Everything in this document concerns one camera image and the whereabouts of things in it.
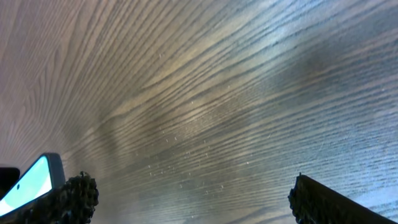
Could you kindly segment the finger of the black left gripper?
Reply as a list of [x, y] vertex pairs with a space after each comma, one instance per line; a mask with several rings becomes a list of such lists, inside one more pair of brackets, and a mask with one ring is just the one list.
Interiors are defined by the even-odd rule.
[[1, 198], [11, 189], [11, 187], [19, 180], [20, 170], [16, 167], [1, 167]]

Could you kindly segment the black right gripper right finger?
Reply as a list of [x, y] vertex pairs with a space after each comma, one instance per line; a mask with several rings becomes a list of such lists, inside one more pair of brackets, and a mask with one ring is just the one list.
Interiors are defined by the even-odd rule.
[[303, 174], [288, 200], [299, 224], [397, 224]]

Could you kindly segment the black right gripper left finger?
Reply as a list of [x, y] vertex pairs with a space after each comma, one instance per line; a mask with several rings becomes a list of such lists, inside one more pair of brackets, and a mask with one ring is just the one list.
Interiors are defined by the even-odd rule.
[[63, 185], [1, 217], [1, 224], [86, 224], [99, 204], [96, 180], [81, 171]]

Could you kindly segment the Samsung Galaxy smartphone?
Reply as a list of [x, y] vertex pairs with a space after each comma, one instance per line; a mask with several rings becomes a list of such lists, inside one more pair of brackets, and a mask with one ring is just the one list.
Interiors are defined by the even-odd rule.
[[25, 171], [1, 199], [1, 218], [65, 183], [59, 154], [46, 152]]

